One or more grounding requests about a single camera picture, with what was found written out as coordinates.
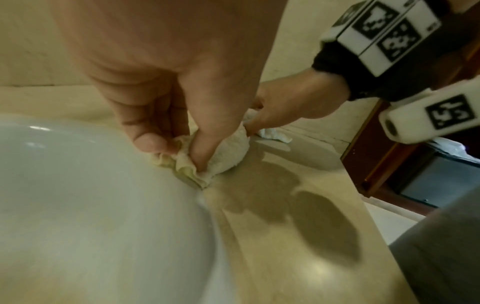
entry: person's right hand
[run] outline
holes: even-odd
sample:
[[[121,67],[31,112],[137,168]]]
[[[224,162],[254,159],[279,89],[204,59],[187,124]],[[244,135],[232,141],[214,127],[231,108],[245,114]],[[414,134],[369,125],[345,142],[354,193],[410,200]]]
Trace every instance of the person's right hand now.
[[[252,135],[265,128],[287,125],[299,118],[321,118],[333,113],[350,96],[342,76],[314,69],[260,84],[251,108],[258,114],[245,124]]]
[[[176,153],[199,129],[199,171],[255,97],[286,0],[50,0],[74,60],[137,148]]]

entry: beige countertop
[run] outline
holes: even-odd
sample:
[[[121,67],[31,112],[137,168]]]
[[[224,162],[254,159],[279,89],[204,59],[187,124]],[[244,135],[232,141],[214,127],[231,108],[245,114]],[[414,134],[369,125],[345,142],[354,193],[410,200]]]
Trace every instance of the beige countertop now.
[[[90,86],[0,87],[0,113],[117,127]],[[241,303],[417,303],[328,144],[255,138],[204,191]]]

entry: wall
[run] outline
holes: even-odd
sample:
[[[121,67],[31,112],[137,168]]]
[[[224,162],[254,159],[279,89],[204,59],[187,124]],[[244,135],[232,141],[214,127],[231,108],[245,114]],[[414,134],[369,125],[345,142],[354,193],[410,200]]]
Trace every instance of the wall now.
[[[312,63],[319,38],[357,0],[290,0],[263,73],[270,80]],[[59,39],[45,0],[0,0],[0,86],[86,84]],[[293,131],[327,141],[342,152],[375,100],[345,103],[321,120],[301,120]]]

